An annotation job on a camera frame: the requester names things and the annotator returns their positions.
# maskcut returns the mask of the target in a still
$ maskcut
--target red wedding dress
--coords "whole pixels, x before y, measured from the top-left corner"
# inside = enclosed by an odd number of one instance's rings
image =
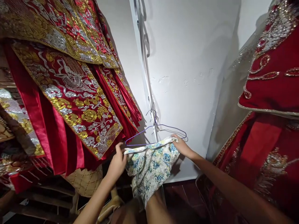
[[[11,102],[26,114],[34,134],[21,133],[19,142],[31,162],[42,160],[55,175],[94,170],[135,135],[141,114],[94,0],[3,0],[0,38],[17,87],[3,90],[0,104],[8,125],[24,127]],[[26,170],[7,173],[20,181],[17,192],[40,179]]]
[[[270,7],[239,106],[252,112],[228,139],[214,165],[299,222],[299,4]],[[199,179],[214,223],[247,223],[211,181]]]

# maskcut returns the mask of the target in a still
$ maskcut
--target gold trim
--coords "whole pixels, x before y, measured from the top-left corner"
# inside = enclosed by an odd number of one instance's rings
[[[256,111],[256,112],[260,112],[260,113],[270,113],[270,114],[274,114],[274,115],[289,118],[289,119],[299,119],[296,117],[290,117],[290,116],[299,116],[299,113],[295,113],[295,112],[283,112],[283,111],[279,111],[279,110],[250,108],[250,107],[245,107],[245,106],[241,105],[239,102],[238,102],[238,106],[243,109],[252,110],[252,111]]]
[[[233,140],[235,139],[237,133],[239,132],[239,130],[241,129],[242,125],[244,124],[245,120],[247,120],[247,118],[251,115],[252,111],[250,111],[246,117],[241,121],[241,123],[238,125],[238,127],[234,130],[234,132],[232,133],[232,135],[228,138],[228,140],[225,142],[225,144],[222,146],[220,152],[218,153],[218,155],[216,156],[216,158],[213,161],[213,164],[218,167],[219,162],[222,160],[222,157],[224,155],[224,153],[226,152],[226,150],[228,149],[228,147],[231,145],[231,143],[233,142]]]

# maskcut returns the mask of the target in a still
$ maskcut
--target hand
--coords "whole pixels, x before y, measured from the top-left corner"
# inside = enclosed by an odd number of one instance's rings
[[[177,150],[187,158],[191,159],[192,156],[194,156],[195,152],[179,136],[177,136],[176,134],[172,134],[171,136],[178,139],[178,142],[173,142]]]
[[[127,156],[122,154],[120,148],[122,144],[123,143],[120,142],[115,146],[116,154],[113,156],[106,174],[107,178],[112,182],[113,185],[124,172],[127,163]]]

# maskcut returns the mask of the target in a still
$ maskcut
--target blue floral fabric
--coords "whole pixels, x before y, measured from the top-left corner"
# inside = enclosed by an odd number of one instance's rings
[[[126,170],[129,176],[134,176],[137,186],[137,194],[146,206],[149,198],[170,176],[173,163],[178,159],[179,152],[173,145],[178,141],[174,137],[139,147],[126,148],[128,155]]]

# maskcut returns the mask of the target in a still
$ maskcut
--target clothes hanger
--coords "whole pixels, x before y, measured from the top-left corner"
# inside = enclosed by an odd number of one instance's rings
[[[150,127],[153,127],[153,126],[155,126],[155,125],[157,125],[157,126],[165,126],[165,127],[168,127],[168,128],[174,128],[174,129],[177,129],[177,130],[179,130],[179,131],[181,131],[181,132],[184,132],[184,131],[182,131],[181,129],[178,129],[178,128],[175,128],[175,127],[167,126],[167,125],[164,125],[164,124],[157,124],[157,119],[156,119],[156,118],[157,118],[157,112],[156,112],[155,110],[149,110],[148,112],[150,112],[150,111],[154,111],[154,112],[155,112],[155,123],[154,123],[153,125],[151,125],[151,126],[148,126],[148,127],[147,127],[146,129],[144,129],[142,132],[139,132],[138,134],[134,135],[133,137],[127,139],[127,140],[125,141],[125,144],[126,144],[127,146],[142,146],[142,145],[151,145],[151,144],[155,144],[156,142],[155,142],[155,143],[148,143],[148,144],[138,144],[138,145],[128,145],[128,144],[127,144],[127,141],[129,141],[130,139],[136,137],[137,135],[139,135],[139,134],[145,132],[147,129],[149,129]]]

